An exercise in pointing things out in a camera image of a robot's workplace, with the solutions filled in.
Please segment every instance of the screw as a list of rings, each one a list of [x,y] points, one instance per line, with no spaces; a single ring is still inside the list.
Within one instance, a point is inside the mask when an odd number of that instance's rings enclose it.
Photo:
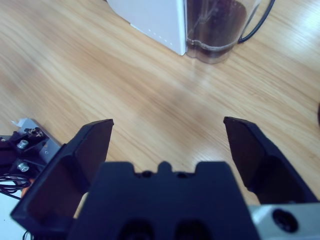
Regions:
[[[20,149],[25,149],[28,144],[27,140],[21,140],[16,146]]]
[[[283,231],[294,233],[298,230],[298,222],[290,212],[276,209],[272,213],[274,223]]]
[[[20,163],[16,168],[23,173],[29,170],[29,166],[26,162]]]

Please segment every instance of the wood grain surface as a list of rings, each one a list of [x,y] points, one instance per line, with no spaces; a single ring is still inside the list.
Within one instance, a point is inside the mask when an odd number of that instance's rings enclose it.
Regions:
[[[264,2],[258,11],[262,14]],[[114,119],[108,161],[233,164],[224,116],[255,122],[320,198],[320,2],[277,0],[223,63],[179,56],[102,0],[0,1],[0,133],[33,118],[61,143]]]

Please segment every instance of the silver metal part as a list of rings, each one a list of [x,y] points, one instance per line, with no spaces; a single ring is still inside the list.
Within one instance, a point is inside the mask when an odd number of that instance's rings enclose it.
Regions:
[[[29,170],[29,166],[26,162],[22,162],[20,163],[17,167],[18,170],[20,170],[21,172],[25,173],[26,171]]]
[[[295,232],[286,232],[275,223],[273,213],[278,209],[295,217]],[[249,211],[262,240],[320,240],[320,203],[249,206]]]
[[[46,163],[49,163],[50,160],[54,157],[54,155],[61,148],[61,144],[56,141],[48,132],[46,132],[40,124],[38,124],[35,120],[31,118],[26,118],[21,121],[21,128],[17,131],[19,134],[25,134],[25,129],[34,129],[36,127],[40,128],[41,131],[49,137],[49,140],[43,146],[43,148],[39,152],[40,158],[42,158]]]
[[[25,149],[28,144],[29,144],[29,142],[27,140],[21,140],[16,146],[19,149]]]

